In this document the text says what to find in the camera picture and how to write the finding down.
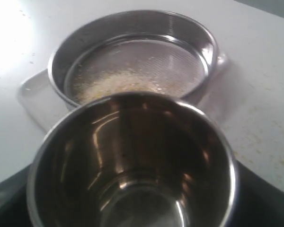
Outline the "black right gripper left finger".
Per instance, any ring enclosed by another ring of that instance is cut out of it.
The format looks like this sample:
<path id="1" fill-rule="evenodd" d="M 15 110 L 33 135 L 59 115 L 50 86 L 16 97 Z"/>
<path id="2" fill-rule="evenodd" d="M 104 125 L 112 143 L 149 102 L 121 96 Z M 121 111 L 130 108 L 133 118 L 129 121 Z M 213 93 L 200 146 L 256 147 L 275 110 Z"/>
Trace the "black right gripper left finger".
<path id="1" fill-rule="evenodd" d="M 31 227 L 26 201 L 29 166 L 0 183 L 0 227 Z"/>

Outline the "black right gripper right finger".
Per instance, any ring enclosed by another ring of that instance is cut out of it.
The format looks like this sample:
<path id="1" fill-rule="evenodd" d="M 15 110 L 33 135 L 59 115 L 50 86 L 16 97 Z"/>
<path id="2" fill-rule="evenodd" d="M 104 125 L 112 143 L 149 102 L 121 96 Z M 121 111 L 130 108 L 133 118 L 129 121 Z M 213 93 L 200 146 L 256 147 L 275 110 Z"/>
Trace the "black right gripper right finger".
<path id="1" fill-rule="evenodd" d="M 284 192 L 242 163 L 240 193 L 230 227 L 284 227 Z"/>

